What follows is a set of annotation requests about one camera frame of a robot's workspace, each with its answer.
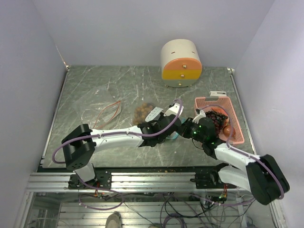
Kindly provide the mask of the fake purple grape bunch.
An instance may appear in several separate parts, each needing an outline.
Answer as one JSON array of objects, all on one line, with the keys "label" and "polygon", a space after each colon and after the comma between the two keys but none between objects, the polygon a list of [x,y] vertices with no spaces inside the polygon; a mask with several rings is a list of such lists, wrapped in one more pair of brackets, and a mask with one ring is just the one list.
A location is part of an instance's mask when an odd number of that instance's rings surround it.
[{"label": "fake purple grape bunch", "polygon": [[223,130],[228,123],[228,116],[215,111],[206,112],[206,117],[213,121],[217,135],[220,134],[221,130]]}]

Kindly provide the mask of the fake brown round fruit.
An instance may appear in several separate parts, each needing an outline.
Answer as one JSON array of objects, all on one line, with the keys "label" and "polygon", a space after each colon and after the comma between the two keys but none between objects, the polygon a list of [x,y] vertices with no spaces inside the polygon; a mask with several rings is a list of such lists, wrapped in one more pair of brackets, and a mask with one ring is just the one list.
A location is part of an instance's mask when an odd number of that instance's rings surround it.
[{"label": "fake brown round fruit", "polygon": [[223,128],[223,134],[226,136],[226,137],[235,137],[235,129],[231,126],[231,125],[227,125]]}]

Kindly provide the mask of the pink perforated plastic basket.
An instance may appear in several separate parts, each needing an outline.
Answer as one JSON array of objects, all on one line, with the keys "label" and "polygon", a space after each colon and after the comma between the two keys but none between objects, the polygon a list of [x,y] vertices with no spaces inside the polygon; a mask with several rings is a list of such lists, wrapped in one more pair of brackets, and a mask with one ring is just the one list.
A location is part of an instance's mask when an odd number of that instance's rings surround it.
[{"label": "pink perforated plastic basket", "polygon": [[225,115],[228,116],[227,125],[231,125],[235,129],[235,137],[230,138],[230,143],[232,145],[243,144],[245,139],[230,98],[228,96],[209,96],[196,97],[194,100],[194,110],[197,108],[202,108],[202,110],[206,113],[208,111],[212,111],[212,106],[222,108],[226,112]]}]

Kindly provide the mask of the orange zip top bag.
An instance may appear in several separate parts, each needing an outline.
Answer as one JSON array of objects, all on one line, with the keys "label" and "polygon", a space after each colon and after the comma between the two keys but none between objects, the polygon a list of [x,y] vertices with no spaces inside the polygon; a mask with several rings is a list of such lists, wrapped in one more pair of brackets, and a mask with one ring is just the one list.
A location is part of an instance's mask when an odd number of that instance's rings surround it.
[{"label": "orange zip top bag", "polygon": [[120,114],[121,100],[115,99],[107,87],[98,86],[73,103],[77,117],[90,129],[103,129]]}]

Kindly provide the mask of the blue zip top bag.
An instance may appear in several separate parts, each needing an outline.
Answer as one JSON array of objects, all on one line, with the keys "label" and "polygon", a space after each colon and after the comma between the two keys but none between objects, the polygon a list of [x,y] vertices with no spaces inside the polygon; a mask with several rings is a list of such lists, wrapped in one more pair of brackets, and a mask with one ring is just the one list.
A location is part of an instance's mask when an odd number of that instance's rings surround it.
[{"label": "blue zip top bag", "polygon": [[164,113],[167,110],[158,107],[155,105],[155,107],[151,110],[151,112],[148,114],[148,116],[146,117],[146,122],[144,123],[140,123],[138,125],[135,125],[139,128],[140,131],[140,136],[138,136],[138,138],[140,138],[142,140],[142,144],[143,145],[148,145],[148,146],[152,146],[154,144],[159,144],[161,142],[158,142],[157,139],[155,139],[155,136],[165,132],[175,121],[177,118],[180,118],[180,120],[182,121],[182,123],[185,121],[185,119],[181,118],[181,117],[176,117],[173,119],[173,121],[163,130],[161,130],[158,133],[153,133],[152,130],[152,124],[155,121],[160,120],[164,115]]}]

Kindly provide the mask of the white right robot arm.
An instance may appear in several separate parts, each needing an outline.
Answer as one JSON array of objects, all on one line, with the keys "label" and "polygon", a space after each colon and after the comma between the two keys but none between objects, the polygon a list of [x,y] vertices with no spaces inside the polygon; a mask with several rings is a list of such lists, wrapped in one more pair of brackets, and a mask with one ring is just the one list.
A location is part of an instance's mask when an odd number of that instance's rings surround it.
[{"label": "white right robot arm", "polygon": [[216,126],[210,118],[195,122],[187,119],[178,128],[180,136],[201,143],[203,151],[222,163],[217,172],[210,175],[209,182],[215,188],[232,184],[249,191],[261,204],[268,205],[281,200],[290,185],[273,156],[250,154],[220,139]]}]

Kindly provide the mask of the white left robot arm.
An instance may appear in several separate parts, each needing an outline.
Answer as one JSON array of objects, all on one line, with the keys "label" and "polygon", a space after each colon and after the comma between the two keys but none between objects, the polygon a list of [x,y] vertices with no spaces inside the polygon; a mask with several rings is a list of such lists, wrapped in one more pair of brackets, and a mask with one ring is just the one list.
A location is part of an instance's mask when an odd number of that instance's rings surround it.
[{"label": "white left robot arm", "polygon": [[61,141],[66,169],[75,171],[80,183],[91,189],[97,182],[94,167],[89,163],[94,152],[119,147],[154,147],[181,125],[181,120],[173,114],[116,130],[93,130],[88,124],[81,124]]}]

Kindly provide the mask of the fake brown longan bunch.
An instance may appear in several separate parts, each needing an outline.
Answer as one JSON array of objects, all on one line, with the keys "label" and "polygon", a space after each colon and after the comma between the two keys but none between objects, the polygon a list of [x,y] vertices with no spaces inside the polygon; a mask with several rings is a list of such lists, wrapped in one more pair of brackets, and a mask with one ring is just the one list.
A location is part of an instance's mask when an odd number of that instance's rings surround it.
[{"label": "fake brown longan bunch", "polygon": [[140,106],[135,108],[134,116],[133,116],[133,124],[138,125],[146,122],[146,117],[151,112],[151,110],[155,107],[153,103],[142,103]]}]

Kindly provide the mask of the small white plastic clip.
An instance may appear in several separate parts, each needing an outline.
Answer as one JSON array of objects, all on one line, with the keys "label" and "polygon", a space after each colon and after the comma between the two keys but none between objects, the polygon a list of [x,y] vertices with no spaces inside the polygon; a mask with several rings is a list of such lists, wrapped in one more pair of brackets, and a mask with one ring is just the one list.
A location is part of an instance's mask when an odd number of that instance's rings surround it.
[{"label": "small white plastic clip", "polygon": [[227,93],[224,91],[210,91],[209,96],[227,96]]}]

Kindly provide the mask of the round mini drawer cabinet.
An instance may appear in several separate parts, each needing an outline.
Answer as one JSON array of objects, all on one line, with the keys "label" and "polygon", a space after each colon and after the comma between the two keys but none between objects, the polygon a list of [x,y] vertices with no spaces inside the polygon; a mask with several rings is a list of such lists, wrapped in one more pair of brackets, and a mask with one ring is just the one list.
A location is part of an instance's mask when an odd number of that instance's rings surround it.
[{"label": "round mini drawer cabinet", "polygon": [[203,66],[195,44],[174,39],[161,49],[161,77],[167,87],[190,87],[200,77]]}]

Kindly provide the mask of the aluminium rail frame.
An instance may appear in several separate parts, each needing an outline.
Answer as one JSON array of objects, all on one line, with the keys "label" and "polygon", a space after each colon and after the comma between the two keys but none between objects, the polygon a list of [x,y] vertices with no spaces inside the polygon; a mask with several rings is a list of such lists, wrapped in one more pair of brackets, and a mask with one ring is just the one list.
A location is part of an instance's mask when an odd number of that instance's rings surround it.
[{"label": "aluminium rail frame", "polygon": [[[203,192],[221,191],[221,187],[205,185],[198,189],[197,184],[190,179],[199,173],[205,178],[207,166],[195,167],[127,167],[97,168],[98,172],[110,176],[110,188],[116,193],[153,193],[153,192]],[[66,169],[45,169],[39,167],[37,172],[30,175],[26,192],[22,200],[20,212],[15,223],[16,228],[22,228],[28,218],[35,193],[46,192],[67,192],[67,193],[88,193],[93,192],[91,188],[78,187],[70,189],[68,182],[73,173]]]}]

